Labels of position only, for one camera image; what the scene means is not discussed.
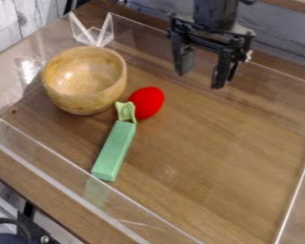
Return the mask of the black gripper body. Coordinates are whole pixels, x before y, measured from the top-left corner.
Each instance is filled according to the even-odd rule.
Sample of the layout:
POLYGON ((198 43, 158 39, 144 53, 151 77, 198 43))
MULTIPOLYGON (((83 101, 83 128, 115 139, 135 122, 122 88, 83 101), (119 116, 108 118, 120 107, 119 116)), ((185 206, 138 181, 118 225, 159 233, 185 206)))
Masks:
POLYGON ((217 54, 222 49, 231 49, 238 62, 246 62, 250 59, 254 32, 235 22, 234 14, 219 14, 211 17, 202 14, 191 18, 171 14, 169 21, 167 36, 170 31, 177 32, 183 36, 191 48, 197 47, 217 54))

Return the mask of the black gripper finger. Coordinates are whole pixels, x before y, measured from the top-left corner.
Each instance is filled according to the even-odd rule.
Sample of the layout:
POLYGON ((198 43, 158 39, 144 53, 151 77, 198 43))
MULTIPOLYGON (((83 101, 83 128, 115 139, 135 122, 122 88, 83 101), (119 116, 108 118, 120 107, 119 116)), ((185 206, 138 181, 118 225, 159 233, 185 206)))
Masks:
POLYGON ((218 53, 217 65, 211 71, 210 87, 221 89, 226 82, 233 80, 238 59, 231 49, 222 49, 218 53))
POLYGON ((178 76, 183 76, 193 67, 194 50, 181 34, 170 31, 169 36, 174 69, 178 76))

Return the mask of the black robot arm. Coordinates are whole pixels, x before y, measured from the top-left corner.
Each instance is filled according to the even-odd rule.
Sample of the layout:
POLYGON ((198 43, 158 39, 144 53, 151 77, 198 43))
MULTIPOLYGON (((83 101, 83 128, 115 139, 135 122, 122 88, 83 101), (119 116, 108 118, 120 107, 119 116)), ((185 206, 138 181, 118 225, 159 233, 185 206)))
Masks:
POLYGON ((175 72, 183 76, 191 70, 194 47, 215 52, 218 59, 210 78, 215 90, 233 80, 238 64, 251 59, 255 33, 235 22, 238 3, 253 5, 255 0, 193 0, 187 18, 169 15, 167 37, 175 72))

